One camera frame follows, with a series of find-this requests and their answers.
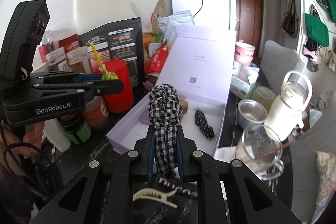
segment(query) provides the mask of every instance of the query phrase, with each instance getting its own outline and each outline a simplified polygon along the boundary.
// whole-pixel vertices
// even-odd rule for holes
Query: kettle handle
[[[283,89],[283,86],[284,84],[288,81],[288,78],[289,76],[294,73],[294,74],[297,74],[299,76],[301,76],[305,82],[307,83],[307,86],[308,86],[308,96],[307,96],[307,100],[305,101],[305,103],[303,104],[303,107],[302,107],[302,111],[304,111],[309,103],[309,100],[312,96],[312,93],[313,93],[313,87],[311,86],[311,82],[309,80],[309,78],[304,75],[303,73],[297,71],[297,70],[290,70],[286,75],[285,75],[285,78],[283,79],[283,82],[282,82],[282,85],[281,85],[281,90]]]

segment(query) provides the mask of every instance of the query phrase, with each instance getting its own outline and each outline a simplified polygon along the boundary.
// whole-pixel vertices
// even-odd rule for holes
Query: human hand
[[[26,132],[22,141],[14,133],[12,133],[11,131],[7,130],[4,127],[2,127],[2,132],[4,133],[7,145],[10,145],[12,143],[25,142],[35,145],[37,148],[41,149],[43,129],[44,129],[44,122],[35,123],[34,128]],[[11,151],[23,155],[25,159],[38,155],[38,152],[35,149],[26,146],[16,147],[11,149]]]

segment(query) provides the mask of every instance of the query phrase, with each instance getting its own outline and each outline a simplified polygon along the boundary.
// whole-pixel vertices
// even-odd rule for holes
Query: packing tape roll
[[[267,111],[271,109],[271,105],[276,97],[274,91],[262,85],[257,85],[251,95],[251,99],[262,104]]]

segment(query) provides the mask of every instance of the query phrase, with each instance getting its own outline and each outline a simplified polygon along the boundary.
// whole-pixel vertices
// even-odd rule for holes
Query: metal bowl
[[[255,123],[263,123],[267,118],[267,110],[254,100],[241,100],[238,103],[238,124],[242,129]]]

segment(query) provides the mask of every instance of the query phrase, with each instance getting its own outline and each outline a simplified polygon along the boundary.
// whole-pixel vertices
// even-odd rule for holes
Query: yellow stick
[[[93,54],[94,54],[94,56],[95,56],[95,58],[96,58],[96,60],[97,60],[97,62],[99,64],[99,67],[100,67],[101,71],[106,71],[104,64],[102,63],[102,61],[100,60],[100,58],[98,56],[98,52],[97,52],[97,50],[96,50],[95,45],[93,44],[93,42],[90,42],[90,46],[91,46],[91,48],[93,50]]]

